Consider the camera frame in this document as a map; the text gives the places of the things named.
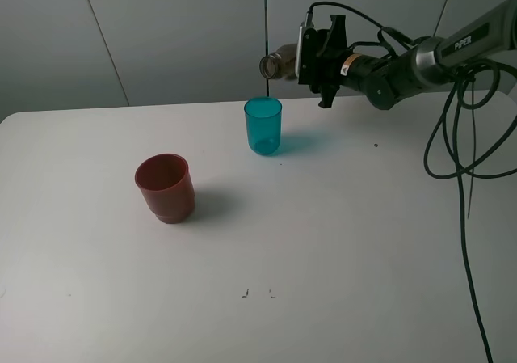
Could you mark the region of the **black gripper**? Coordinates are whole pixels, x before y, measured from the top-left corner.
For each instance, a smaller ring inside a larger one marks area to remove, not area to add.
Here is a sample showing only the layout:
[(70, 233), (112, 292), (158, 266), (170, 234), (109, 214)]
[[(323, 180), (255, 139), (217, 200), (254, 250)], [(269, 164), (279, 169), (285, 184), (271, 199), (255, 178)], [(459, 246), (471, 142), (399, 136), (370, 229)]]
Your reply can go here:
[(330, 29), (317, 31), (315, 82), (310, 85), (311, 92), (320, 92), (320, 108), (331, 108), (334, 99), (343, 86), (340, 74), (341, 64), (351, 52), (348, 50), (347, 17), (330, 15)]

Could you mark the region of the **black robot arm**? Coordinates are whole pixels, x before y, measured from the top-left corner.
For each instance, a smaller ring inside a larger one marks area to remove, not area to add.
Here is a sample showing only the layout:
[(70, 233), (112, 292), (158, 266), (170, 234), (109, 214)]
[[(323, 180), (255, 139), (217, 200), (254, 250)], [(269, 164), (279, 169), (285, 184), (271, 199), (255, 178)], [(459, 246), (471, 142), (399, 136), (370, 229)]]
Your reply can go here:
[(301, 30), (296, 58), (299, 82), (330, 108), (341, 87), (362, 93), (380, 110), (453, 82), (468, 64), (516, 47), (516, 0), (506, 0), (448, 38), (411, 40), (380, 26), (382, 58), (357, 53), (368, 42), (347, 44), (346, 18), (334, 15), (328, 30)]

